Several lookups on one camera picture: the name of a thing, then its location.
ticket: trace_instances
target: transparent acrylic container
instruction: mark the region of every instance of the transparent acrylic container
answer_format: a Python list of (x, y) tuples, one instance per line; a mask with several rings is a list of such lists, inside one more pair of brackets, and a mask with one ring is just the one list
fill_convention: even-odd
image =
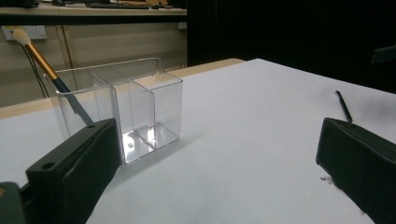
[(64, 138), (86, 126), (66, 99), (68, 94), (76, 96), (93, 121), (116, 119), (124, 164), (179, 138), (182, 80), (165, 73), (160, 59), (63, 70), (57, 75), (70, 89), (55, 91), (51, 97)]

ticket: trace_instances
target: brush handle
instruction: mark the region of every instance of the brush handle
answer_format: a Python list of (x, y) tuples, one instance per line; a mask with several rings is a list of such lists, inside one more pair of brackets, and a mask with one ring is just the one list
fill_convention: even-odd
[[(64, 84), (64, 82), (60, 78), (55, 78), (52, 80), (53, 85), (58, 89), (59, 92), (70, 92), (70, 90), (67, 88), (67, 86)], [(87, 114), (85, 109), (82, 107), (82, 105), (79, 103), (78, 99), (76, 98), (75, 95), (71, 94), (66, 94), (65, 95), (67, 101), (69, 102), (70, 106), (73, 108), (73, 111), (78, 114), (82, 120), (85, 122), (87, 126), (93, 125), (93, 121), (90, 118), (90, 116)]]
[[(40, 52), (35, 48), (35, 45), (29, 43), (25, 45), (25, 47), (29, 50), (32, 56), (35, 58), (35, 61), (40, 65), (40, 67), (46, 72), (49, 79), (52, 81), (53, 85), (58, 89), (59, 92), (70, 92), (69, 88), (64, 84), (64, 82), (58, 77), (55, 71), (52, 69), (49, 63), (47, 63), (46, 59), (40, 54)], [(78, 114), (85, 124), (92, 125), (93, 121), (87, 112), (84, 110), (82, 105), (79, 103), (78, 99), (73, 94), (65, 95), (67, 101), (70, 106), (73, 108), (73, 111)]]

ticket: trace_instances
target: brush bristles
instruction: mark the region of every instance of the brush bristles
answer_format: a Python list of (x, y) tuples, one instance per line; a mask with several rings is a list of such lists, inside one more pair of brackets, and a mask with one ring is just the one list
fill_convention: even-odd
[(26, 32), (22, 29), (15, 29), (12, 32), (12, 36), (14, 36), (14, 39), (16, 39), (18, 42), (20, 42), (20, 44), (24, 46), (31, 42), (29, 35), (26, 34)]

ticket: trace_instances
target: black pen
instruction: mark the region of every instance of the black pen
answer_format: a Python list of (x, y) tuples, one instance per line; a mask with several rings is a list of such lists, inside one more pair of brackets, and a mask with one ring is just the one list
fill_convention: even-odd
[(348, 122), (352, 122), (352, 120), (353, 120), (352, 116), (350, 116), (349, 110), (347, 109), (346, 102), (344, 101), (344, 98), (341, 95), (341, 92), (340, 91), (336, 91), (335, 93), (337, 94), (338, 99), (340, 100), (341, 107), (343, 107), (344, 114), (346, 115), (346, 120)]

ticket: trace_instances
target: background wall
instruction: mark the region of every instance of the background wall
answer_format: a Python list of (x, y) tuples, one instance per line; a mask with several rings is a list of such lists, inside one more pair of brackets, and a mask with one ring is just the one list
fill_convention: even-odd
[(262, 58), (396, 93), (390, 79), (396, 61), (371, 63), (375, 49), (396, 44), (396, 13), (389, 1), (207, 2), (188, 3), (189, 66)]
[[(47, 39), (33, 40), (57, 70), (161, 58), (165, 69), (187, 63), (187, 32), (177, 23), (46, 26)], [(42, 99), (29, 61), (16, 41), (0, 33), (0, 107)], [(37, 65), (40, 76), (44, 73)], [(49, 91), (53, 91), (43, 80)]]

